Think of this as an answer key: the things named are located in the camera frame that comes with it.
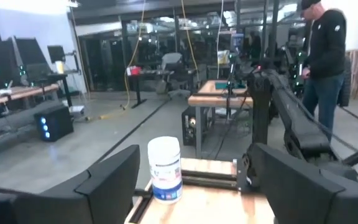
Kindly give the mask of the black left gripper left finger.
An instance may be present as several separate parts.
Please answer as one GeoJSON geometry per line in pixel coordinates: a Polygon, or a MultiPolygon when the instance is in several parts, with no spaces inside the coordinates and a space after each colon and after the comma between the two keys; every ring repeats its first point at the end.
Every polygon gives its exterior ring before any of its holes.
{"type": "Polygon", "coordinates": [[[42,193],[1,192],[0,224],[124,223],[139,166],[131,145],[42,193]]]}

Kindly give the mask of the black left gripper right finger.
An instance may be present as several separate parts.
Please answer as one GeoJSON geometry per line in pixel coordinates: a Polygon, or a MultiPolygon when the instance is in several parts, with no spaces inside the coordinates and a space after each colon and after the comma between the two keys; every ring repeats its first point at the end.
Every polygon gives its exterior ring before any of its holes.
{"type": "Polygon", "coordinates": [[[250,163],[279,223],[358,224],[358,182],[261,143],[250,163]]]}

